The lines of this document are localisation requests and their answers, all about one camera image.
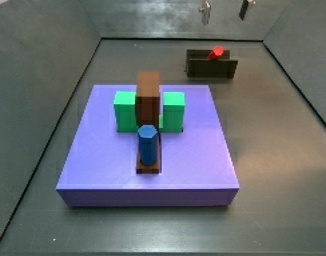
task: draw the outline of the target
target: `blue block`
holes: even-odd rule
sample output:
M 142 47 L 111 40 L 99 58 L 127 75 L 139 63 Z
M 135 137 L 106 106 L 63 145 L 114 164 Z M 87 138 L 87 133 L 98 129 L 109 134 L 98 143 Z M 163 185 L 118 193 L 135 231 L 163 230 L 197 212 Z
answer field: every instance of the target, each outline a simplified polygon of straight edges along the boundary
M 154 125 L 143 125 L 138 129 L 141 161 L 151 166 L 158 161 L 158 131 Z

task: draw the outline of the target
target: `gray floor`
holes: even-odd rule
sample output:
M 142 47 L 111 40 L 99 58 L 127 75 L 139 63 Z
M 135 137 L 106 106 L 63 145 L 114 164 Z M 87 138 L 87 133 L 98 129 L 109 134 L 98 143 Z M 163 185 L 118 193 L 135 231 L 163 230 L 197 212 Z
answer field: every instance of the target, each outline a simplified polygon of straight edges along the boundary
M 186 49 L 222 44 L 235 78 L 191 79 Z M 210 84 L 242 189 L 229 208 L 68 208 L 55 186 L 94 84 Z M 326 129 L 261 43 L 103 41 L 0 253 L 326 252 Z

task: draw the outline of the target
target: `gray wall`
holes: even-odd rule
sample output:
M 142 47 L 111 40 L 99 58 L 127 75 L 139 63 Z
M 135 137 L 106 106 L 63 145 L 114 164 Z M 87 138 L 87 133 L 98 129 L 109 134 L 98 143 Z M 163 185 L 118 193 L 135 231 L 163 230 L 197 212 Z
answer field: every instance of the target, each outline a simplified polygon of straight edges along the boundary
M 265 44 L 326 122 L 326 0 L 293 0 Z
M 210 0 L 203 26 L 201 0 L 80 0 L 106 38 L 263 40 L 290 0 L 257 0 L 239 18 L 242 0 Z
M 0 236 L 99 40 L 78 0 L 0 5 Z

